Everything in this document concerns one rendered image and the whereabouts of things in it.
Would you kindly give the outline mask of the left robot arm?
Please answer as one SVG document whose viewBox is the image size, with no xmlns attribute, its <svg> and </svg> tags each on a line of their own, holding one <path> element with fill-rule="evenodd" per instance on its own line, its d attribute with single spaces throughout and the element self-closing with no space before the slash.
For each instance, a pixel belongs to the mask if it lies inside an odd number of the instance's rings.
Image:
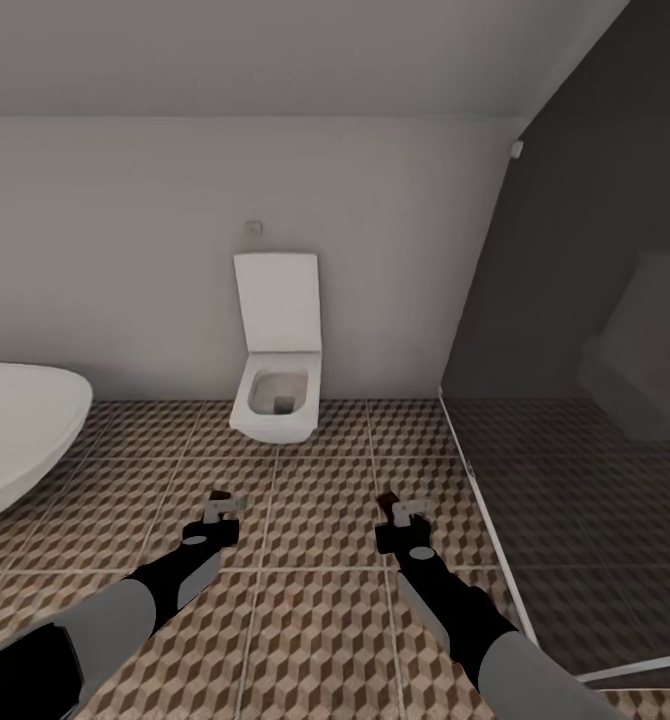
<svg viewBox="0 0 670 720">
<path fill-rule="evenodd" d="M 0 720 L 74 720 L 152 635 L 217 578 L 243 499 L 211 500 L 176 551 L 0 643 Z"/>
</svg>

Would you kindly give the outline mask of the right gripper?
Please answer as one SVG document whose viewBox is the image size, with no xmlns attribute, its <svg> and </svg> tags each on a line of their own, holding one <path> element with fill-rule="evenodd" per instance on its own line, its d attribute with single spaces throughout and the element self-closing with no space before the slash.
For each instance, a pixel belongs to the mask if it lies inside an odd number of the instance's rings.
<svg viewBox="0 0 670 720">
<path fill-rule="evenodd" d="M 397 555 L 399 542 L 409 536 L 415 536 L 419 540 L 425 540 L 430 544 L 429 522 L 424 518 L 410 519 L 410 526 L 397 528 L 395 523 L 388 521 L 388 524 L 375 526 L 377 546 L 380 554 L 394 553 Z"/>
</svg>

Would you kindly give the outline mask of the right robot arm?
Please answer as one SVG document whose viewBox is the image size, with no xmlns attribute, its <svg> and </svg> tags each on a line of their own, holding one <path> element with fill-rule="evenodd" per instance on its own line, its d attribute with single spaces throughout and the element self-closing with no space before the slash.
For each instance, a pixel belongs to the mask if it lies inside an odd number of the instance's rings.
<svg viewBox="0 0 670 720">
<path fill-rule="evenodd" d="M 392 505 L 375 526 L 380 554 L 394 553 L 403 600 L 453 664 L 461 664 L 497 720 L 632 720 L 550 659 L 503 618 L 485 590 L 448 572 L 431 548 L 431 498 Z"/>
</svg>

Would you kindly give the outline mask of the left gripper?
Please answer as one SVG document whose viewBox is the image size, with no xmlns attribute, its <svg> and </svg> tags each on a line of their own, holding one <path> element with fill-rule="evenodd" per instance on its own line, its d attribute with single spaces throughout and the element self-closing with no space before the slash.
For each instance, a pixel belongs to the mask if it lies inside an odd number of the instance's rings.
<svg viewBox="0 0 670 720">
<path fill-rule="evenodd" d="M 184 539 L 187 539 L 192 533 L 201 533 L 202 531 L 213 531 L 220 538 L 220 548 L 233 547 L 239 542 L 239 520 L 240 519 L 220 519 L 219 523 L 203 524 L 203 521 L 190 522 L 184 528 Z"/>
</svg>

